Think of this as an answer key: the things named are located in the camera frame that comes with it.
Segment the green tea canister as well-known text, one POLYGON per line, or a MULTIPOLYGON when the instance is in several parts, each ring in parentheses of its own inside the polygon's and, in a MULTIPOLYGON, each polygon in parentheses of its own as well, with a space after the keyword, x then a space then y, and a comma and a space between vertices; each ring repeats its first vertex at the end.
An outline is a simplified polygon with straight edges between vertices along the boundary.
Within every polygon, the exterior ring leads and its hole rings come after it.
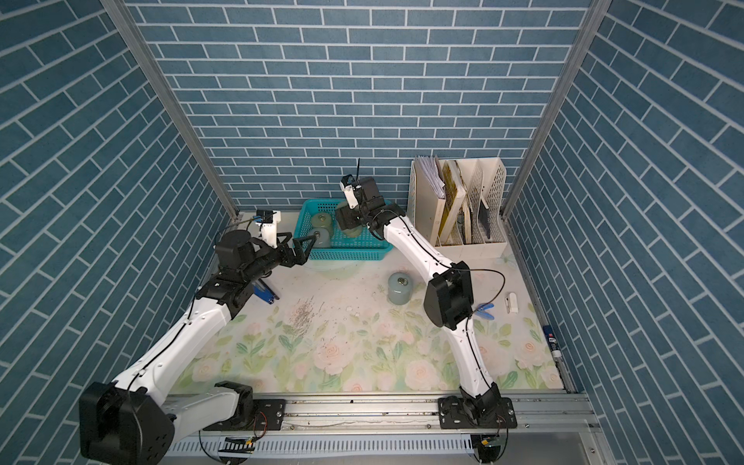
POLYGON ((318 212, 310 218, 313 229, 324 229, 333 236, 333 217, 325 211, 318 212))

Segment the blue-grey tea canister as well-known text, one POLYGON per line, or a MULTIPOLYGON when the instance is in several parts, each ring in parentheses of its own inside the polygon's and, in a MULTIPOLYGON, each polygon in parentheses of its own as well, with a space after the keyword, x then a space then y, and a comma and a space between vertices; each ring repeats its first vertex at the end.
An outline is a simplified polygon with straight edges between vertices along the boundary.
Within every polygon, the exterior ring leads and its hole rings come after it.
POLYGON ((412 298, 414 291, 413 279, 404 272, 393 273, 387 281, 387 298, 394 305, 405 305, 412 298))
POLYGON ((331 247, 331 233, 326 228, 313 228, 308 234, 314 236, 315 242, 313 248, 330 248, 331 247))

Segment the yellow tea canister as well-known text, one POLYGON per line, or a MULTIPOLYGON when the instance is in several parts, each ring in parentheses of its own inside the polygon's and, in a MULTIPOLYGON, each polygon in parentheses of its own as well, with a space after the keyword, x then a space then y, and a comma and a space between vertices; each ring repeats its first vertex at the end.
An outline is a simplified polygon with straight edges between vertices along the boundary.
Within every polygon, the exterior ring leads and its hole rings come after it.
MULTIPOLYGON (((347 205, 348 203, 346 201, 339 203, 339 205, 337 205, 336 211, 339 211, 345 208, 347 205)), ((342 232, 344 236, 347 236, 347 238, 358 238, 362 234, 363 230, 364 230, 363 226, 357 226, 356 228, 342 229, 342 232)))

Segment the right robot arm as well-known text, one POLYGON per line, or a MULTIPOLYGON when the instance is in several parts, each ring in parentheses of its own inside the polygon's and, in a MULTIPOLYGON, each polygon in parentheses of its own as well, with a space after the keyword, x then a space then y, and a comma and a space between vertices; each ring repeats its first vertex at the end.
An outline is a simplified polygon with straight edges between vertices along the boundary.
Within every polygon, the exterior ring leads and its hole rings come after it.
POLYGON ((447 336, 459 375, 460 405, 469 422, 477 428, 515 428, 513 407, 489 375, 477 344, 472 269, 438 252, 399 205, 385 201, 373 178, 348 174, 340 186, 347 205, 336 215, 339 226, 366 227, 399 250, 426 282, 424 311, 447 336))

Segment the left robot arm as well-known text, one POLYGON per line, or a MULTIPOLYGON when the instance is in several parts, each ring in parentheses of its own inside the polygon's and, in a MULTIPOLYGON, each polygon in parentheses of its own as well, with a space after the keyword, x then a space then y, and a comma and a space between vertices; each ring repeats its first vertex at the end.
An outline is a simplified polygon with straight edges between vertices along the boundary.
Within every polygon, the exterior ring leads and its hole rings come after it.
POLYGON ((220 382, 178 402, 167 397, 207 342, 234 321, 254 287, 277 267, 304 265, 315 234, 278 232, 279 213, 255 215, 257 236, 236 229, 214 246, 217 271, 197 290, 178 322, 143 356, 108 383, 93 383, 79 399, 81 455, 108 464, 157 464, 172 443, 217 426, 257 422, 253 389, 220 382))

